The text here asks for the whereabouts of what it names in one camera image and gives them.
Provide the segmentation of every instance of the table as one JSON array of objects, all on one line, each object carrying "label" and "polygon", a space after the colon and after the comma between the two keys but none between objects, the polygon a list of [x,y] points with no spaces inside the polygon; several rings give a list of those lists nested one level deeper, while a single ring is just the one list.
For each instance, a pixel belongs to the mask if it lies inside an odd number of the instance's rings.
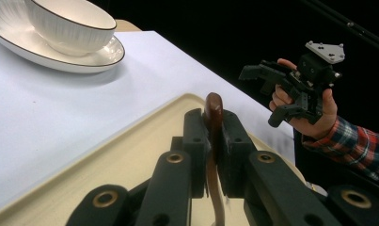
[{"label": "table", "polygon": [[157,32],[118,28],[126,55],[102,73],[48,69],[0,44],[0,209],[184,93],[220,94],[249,133],[293,162],[289,124],[269,126],[268,109]]}]

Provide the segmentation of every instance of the white plate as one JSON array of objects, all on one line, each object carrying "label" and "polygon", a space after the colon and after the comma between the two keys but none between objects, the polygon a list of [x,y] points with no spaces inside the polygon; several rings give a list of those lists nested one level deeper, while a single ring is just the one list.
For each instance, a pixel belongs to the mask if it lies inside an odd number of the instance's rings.
[{"label": "white plate", "polygon": [[103,49],[85,56],[68,56],[51,48],[28,21],[24,0],[0,0],[0,43],[42,66],[70,73],[98,73],[116,66],[125,55],[113,37]]}]

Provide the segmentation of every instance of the hand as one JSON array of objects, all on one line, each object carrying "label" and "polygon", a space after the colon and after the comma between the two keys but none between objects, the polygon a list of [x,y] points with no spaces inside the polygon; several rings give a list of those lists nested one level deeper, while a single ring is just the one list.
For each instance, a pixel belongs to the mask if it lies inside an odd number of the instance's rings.
[{"label": "hand", "polygon": [[[278,59],[278,64],[296,69],[297,67],[287,59]],[[307,119],[292,118],[289,124],[303,135],[321,139],[332,129],[338,112],[338,107],[333,99],[332,89],[325,89],[322,94],[322,110],[323,115],[315,123],[310,124]],[[276,85],[276,90],[272,94],[272,101],[269,103],[269,108],[274,111],[279,105],[289,105],[293,103],[293,99],[283,90],[280,85]]]}]

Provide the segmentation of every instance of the plaid shirt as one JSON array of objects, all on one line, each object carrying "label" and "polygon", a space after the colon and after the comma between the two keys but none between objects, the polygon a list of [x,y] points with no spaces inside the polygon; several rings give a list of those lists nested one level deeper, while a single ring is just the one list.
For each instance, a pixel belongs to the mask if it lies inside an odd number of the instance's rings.
[{"label": "plaid shirt", "polygon": [[320,140],[305,140],[309,150],[323,153],[379,182],[379,134],[338,117],[330,133]]}]

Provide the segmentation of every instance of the white bowl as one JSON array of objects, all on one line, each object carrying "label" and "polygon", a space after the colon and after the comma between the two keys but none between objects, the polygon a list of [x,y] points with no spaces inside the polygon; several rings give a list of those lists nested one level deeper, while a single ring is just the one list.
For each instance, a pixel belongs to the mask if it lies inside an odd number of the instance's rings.
[{"label": "white bowl", "polygon": [[113,38],[116,21],[87,0],[24,0],[30,23],[60,53],[83,56]]}]

